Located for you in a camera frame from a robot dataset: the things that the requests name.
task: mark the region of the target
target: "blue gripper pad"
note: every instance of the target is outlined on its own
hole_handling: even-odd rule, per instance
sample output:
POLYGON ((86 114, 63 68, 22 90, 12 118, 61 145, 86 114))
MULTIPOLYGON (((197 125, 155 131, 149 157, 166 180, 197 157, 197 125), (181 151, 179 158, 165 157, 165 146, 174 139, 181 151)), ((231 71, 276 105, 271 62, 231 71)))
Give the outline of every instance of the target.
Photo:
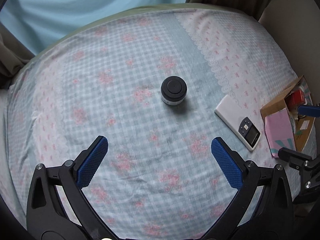
POLYGON ((108 140, 103 137, 78 169, 77 186, 79 189, 89 186, 107 152, 108 140))
POLYGON ((239 190, 242 186, 242 172, 217 138, 212 140, 211 153, 219 164, 230 186, 239 190))

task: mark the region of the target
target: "checkered fabric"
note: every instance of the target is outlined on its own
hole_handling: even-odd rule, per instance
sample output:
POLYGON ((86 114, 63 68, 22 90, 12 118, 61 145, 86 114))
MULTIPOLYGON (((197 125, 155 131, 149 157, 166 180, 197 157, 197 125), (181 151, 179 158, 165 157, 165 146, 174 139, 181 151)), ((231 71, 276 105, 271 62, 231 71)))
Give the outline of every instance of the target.
MULTIPOLYGON (((199 238, 236 193, 211 154, 212 139, 273 167, 259 110, 295 78, 267 31, 243 14, 153 12, 76 34, 33 61, 9 90, 8 160, 21 205, 37 163, 61 165, 103 135, 108 153, 83 192, 104 222, 120 238, 199 238), (161 100, 171 75, 188 87, 178 106, 161 100), (252 153, 214 113, 225 94, 262 132, 252 153)), ((315 152, 313 129, 304 153, 315 152)), ((286 171, 295 197, 298 172, 286 171)))

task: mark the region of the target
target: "white remote control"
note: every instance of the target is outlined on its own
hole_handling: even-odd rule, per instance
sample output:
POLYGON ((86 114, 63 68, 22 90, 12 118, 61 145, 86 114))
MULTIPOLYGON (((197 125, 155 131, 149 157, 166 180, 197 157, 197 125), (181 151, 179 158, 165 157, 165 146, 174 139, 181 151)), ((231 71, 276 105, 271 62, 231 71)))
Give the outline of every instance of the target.
POLYGON ((261 133, 231 96, 226 95, 217 105, 214 112, 238 136, 249 151, 255 149, 261 133))

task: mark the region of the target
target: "metal screw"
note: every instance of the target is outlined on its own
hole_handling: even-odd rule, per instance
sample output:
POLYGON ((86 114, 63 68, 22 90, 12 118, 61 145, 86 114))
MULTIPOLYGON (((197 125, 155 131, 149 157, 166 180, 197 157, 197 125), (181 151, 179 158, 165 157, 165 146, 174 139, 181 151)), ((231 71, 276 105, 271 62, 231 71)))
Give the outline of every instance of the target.
POLYGON ((39 163, 39 164, 36 166, 36 169, 37 169, 37 170, 41 170, 42 167, 43 167, 43 164, 42 164, 42 163, 39 163))
POLYGON ((281 164, 277 164, 277 169, 279 170, 279 171, 282 171, 283 170, 283 166, 281 165, 281 164))
POLYGON ((247 164, 248 167, 254 166, 254 162, 253 161, 246 161, 245 164, 247 164))
POLYGON ((310 181, 308 181, 304 186, 305 186, 306 188, 310 188, 310 186, 311 186, 311 182, 310 182, 310 181))
POLYGON ((73 160, 67 160, 64 163, 64 165, 67 166, 67 167, 71 166, 72 164, 73 164, 73 160))

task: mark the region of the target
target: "open box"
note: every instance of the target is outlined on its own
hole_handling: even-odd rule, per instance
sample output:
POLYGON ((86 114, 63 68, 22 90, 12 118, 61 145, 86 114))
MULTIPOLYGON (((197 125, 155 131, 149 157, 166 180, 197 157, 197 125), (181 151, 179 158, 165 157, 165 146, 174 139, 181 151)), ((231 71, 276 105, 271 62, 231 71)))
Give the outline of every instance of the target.
POLYGON ((263 122, 265 123, 265 131, 270 150, 274 157, 277 157, 277 151, 281 147, 287 147, 301 152, 308 141, 312 126, 315 121, 315 118, 311 116, 305 116, 298 120, 294 120, 292 114, 290 114, 285 99, 297 86, 303 90, 306 104, 312 105, 311 94, 306 79, 304 76, 301 76, 291 82, 281 93, 279 93, 274 99, 260 109, 263 122), (272 119, 277 120, 276 118, 281 120, 281 122, 273 121, 272 123, 270 121, 272 119), (288 136, 283 136, 280 132, 284 130, 284 126, 288 126, 288 123, 290 123, 291 126, 291 138, 293 138, 293 143, 291 143, 290 138, 287 138, 288 136))

